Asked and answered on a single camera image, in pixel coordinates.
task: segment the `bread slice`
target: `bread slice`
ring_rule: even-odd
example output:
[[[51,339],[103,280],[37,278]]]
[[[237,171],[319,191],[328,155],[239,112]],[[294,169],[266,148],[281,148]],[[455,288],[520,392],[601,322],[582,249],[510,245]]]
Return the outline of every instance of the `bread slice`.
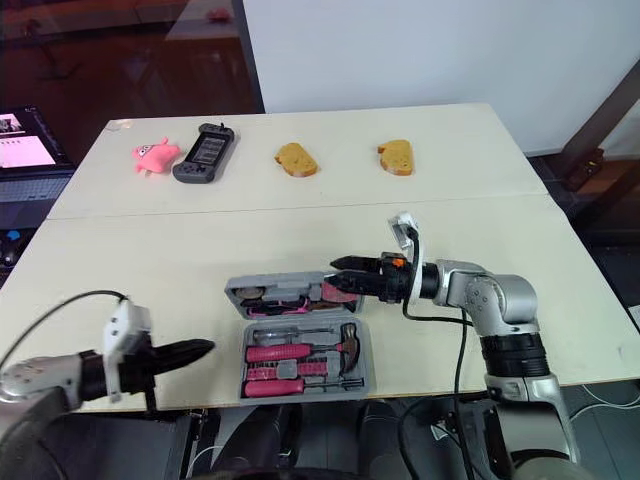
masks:
[[[318,164],[299,143],[286,144],[275,158],[292,177],[308,177],[318,171]]]
[[[391,140],[378,146],[380,165],[394,175],[413,173],[413,151],[407,140]]]

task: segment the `black cable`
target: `black cable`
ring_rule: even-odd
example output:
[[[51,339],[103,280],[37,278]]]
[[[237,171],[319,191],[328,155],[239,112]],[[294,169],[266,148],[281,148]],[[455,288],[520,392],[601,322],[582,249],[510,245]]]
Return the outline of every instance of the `black cable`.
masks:
[[[451,318],[451,317],[421,317],[417,315],[411,315],[409,313],[409,300],[411,299],[411,290],[413,289],[413,283],[416,280],[418,273],[418,262],[420,253],[420,241],[418,240],[418,232],[415,229],[407,229],[407,236],[413,241],[413,262],[411,265],[411,277],[409,282],[409,292],[404,297],[402,302],[402,314],[409,320],[416,320],[418,322],[444,322],[444,323],[457,323],[458,325],[473,326],[473,324],[465,319]]]
[[[420,400],[416,400],[412,403],[402,414],[402,416],[398,419],[398,426],[396,428],[396,433],[398,435],[398,449],[400,450],[400,455],[402,456],[402,461],[409,470],[409,475],[411,475],[411,480],[419,480],[420,476],[418,475],[418,471],[416,467],[414,467],[413,462],[411,461],[411,457],[409,457],[409,452],[407,451],[407,444],[404,439],[404,422],[411,412],[413,412],[418,406],[420,406],[425,401],[433,399],[431,397],[424,397]]]
[[[451,441],[453,443],[456,444],[456,446],[462,450],[462,445],[460,445],[460,442],[453,436],[453,433],[450,432],[449,430],[447,430],[446,428],[442,428],[440,425],[431,425],[433,428],[437,428],[438,430],[440,430],[443,433],[446,433],[447,436],[449,437],[449,439],[451,439]],[[475,463],[471,463],[471,466],[473,467],[473,469],[475,470],[475,472],[478,474],[478,476],[480,478],[482,478],[482,480],[487,480],[487,477],[484,476],[484,474],[480,471],[480,469],[476,466]]]
[[[113,297],[117,297],[118,298],[118,302],[123,301],[124,299],[126,299],[127,297],[125,295],[123,295],[120,292],[116,292],[114,290],[92,290],[90,292],[84,292],[84,293],[79,293],[78,295],[75,295],[67,300],[65,300],[62,303],[59,303],[58,305],[56,305],[55,307],[49,309],[48,311],[46,311],[44,314],[42,314],[40,317],[38,317],[30,326],[29,328],[27,328],[24,332],[22,332],[22,335],[20,335],[18,337],[18,339],[13,342],[13,344],[11,345],[11,347],[9,347],[9,350],[7,350],[7,353],[4,354],[4,356],[2,357],[2,360],[0,360],[0,372],[2,371],[2,369],[4,368],[5,364],[7,363],[7,360],[9,360],[9,357],[13,354],[13,352],[16,350],[16,348],[18,348],[18,346],[24,341],[25,338],[27,338],[27,336],[35,329],[37,328],[42,322],[44,322],[47,318],[49,318],[51,315],[53,315],[54,313],[56,313],[58,310],[66,307],[67,305],[69,305],[70,303],[75,302],[76,300],[80,300],[81,298],[85,298],[85,297],[90,297],[93,295],[111,295]]]
[[[462,319],[467,319],[467,314],[462,310]],[[460,450],[462,451],[462,460],[464,462],[464,469],[467,473],[468,480],[474,480],[473,466],[471,463],[471,455],[469,454],[469,447],[467,445],[467,439],[464,433],[464,422],[460,415],[460,372],[462,370],[462,360],[464,358],[464,350],[467,346],[467,324],[462,324],[462,340],[460,341],[460,353],[458,353],[458,363],[456,364],[456,376],[453,382],[453,411],[456,414],[456,424],[458,426],[458,438],[460,439]]]
[[[49,450],[49,447],[42,443],[41,440],[39,440],[37,443],[40,449],[46,454],[47,457],[49,457],[51,465],[53,465],[53,469],[56,471],[58,478],[60,480],[69,480],[69,475],[67,475],[67,472],[65,472],[64,468],[62,467],[56,456],[53,454],[53,452]]]

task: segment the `table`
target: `table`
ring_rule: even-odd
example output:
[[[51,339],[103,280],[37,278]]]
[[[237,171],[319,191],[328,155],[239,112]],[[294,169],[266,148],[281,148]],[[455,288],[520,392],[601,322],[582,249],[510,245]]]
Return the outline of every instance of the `table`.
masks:
[[[243,320],[224,294],[229,277],[325,269],[347,254],[397,250],[387,218],[418,220],[429,259],[474,261],[527,278],[539,297],[541,335],[562,384],[640,376],[640,335],[548,195],[399,204],[281,208],[48,220],[0,291],[0,351],[39,313],[75,293],[113,288],[151,309],[153,338],[215,340],[217,348],[157,377],[158,406],[238,403]],[[16,358],[100,348],[111,299],[64,309],[38,328]],[[457,315],[421,302],[418,314]],[[402,317],[400,306],[367,298],[372,397],[450,392],[460,328]],[[480,345],[470,335],[461,389],[484,388]],[[85,410],[143,408],[141,395]]]
[[[239,137],[222,175],[185,185],[170,175],[134,173],[132,150],[164,135],[188,151],[205,122]],[[547,191],[490,106],[461,104],[343,112],[135,119],[110,122],[49,218],[272,210],[458,198],[546,195]],[[376,148],[411,141],[415,174],[396,177]],[[301,143],[320,171],[304,180],[273,159]]]

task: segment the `computer monitor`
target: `computer monitor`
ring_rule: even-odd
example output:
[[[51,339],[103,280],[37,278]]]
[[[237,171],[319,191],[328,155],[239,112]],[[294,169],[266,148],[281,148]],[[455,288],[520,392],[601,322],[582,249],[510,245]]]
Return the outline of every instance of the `computer monitor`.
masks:
[[[73,168],[34,106],[0,110],[0,174]]]

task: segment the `keyboard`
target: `keyboard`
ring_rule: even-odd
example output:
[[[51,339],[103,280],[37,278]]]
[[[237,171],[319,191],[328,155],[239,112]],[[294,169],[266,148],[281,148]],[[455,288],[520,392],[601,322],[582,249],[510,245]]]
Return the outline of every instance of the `keyboard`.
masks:
[[[55,200],[71,177],[37,178],[0,182],[0,203]]]

